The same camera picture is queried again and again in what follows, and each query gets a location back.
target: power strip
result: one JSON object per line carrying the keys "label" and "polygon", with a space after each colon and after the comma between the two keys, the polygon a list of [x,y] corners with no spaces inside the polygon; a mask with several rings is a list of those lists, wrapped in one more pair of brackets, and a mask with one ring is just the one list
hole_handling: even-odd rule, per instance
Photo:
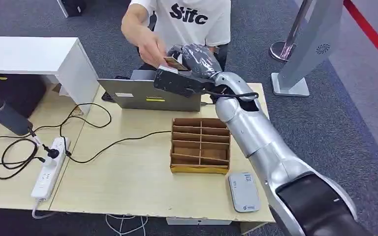
{"label": "power strip", "polygon": [[[66,138],[67,150],[69,149],[69,146],[70,140]],[[61,137],[55,138],[51,145],[51,149],[57,149],[59,151],[59,156],[53,159],[50,165],[43,166],[34,189],[31,192],[31,197],[42,199],[43,201],[46,201],[51,196],[57,178],[59,177],[60,170],[62,169],[65,158],[64,139]]]}

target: red stripe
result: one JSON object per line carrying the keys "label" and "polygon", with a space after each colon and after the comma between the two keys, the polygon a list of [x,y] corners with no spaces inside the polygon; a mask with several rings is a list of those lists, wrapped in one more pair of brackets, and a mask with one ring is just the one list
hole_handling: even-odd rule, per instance
{"label": "red stripe", "polygon": [[360,26],[360,28],[363,30],[363,32],[370,39],[370,41],[378,49],[378,33],[375,31],[375,29],[373,29],[369,22],[367,22],[367,20],[363,17],[363,15],[359,12],[359,10],[351,2],[351,0],[344,0],[344,6]]}

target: black bag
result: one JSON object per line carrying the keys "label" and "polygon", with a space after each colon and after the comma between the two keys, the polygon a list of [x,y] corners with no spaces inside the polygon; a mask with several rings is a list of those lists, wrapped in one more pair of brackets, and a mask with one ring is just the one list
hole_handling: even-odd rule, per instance
{"label": "black bag", "polygon": [[39,75],[0,74],[0,98],[28,118],[46,92]]}
{"label": "black bag", "polygon": [[69,16],[81,16],[86,9],[86,2],[84,0],[62,0],[62,3]]}

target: speaker grille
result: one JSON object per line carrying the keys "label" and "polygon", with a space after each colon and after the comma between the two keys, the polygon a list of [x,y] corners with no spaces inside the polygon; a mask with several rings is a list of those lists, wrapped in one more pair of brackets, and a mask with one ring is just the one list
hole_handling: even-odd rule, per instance
{"label": "speaker grille", "polygon": [[315,52],[318,55],[326,54],[330,50],[330,48],[331,48],[331,45],[329,45],[328,43],[323,43],[323,44],[320,44],[315,49]]}

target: person's hand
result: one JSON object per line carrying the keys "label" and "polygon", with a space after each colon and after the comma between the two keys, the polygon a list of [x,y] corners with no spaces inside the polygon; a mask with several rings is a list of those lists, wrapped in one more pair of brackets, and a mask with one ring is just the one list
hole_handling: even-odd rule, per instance
{"label": "person's hand", "polygon": [[139,34],[137,47],[141,59],[155,68],[167,65],[163,57],[166,57],[166,47],[163,41],[147,27],[142,27]]}

